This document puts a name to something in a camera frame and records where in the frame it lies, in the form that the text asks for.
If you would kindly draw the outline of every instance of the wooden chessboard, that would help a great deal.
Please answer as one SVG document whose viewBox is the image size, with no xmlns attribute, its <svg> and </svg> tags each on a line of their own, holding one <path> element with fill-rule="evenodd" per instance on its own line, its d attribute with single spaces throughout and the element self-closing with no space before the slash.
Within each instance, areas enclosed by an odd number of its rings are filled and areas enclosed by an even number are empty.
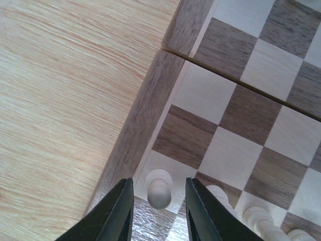
<svg viewBox="0 0 321 241">
<path fill-rule="evenodd" d="M 181 1 L 163 41 L 176 55 L 155 56 L 109 157 L 87 211 L 133 177 L 133 240 L 188 239 L 187 177 L 220 186 L 240 217 L 262 206 L 321 240 L 321 15 L 238 2 Z M 174 181 L 161 211 L 146 201 L 155 168 Z"/>
</svg>

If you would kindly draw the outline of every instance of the table surface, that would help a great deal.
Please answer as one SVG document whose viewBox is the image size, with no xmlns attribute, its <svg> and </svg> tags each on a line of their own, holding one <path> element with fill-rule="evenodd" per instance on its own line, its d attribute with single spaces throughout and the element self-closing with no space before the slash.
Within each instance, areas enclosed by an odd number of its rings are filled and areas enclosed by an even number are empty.
<svg viewBox="0 0 321 241">
<path fill-rule="evenodd" d="M 82 217 L 178 3 L 1 2 L 0 239 Z"/>
</svg>

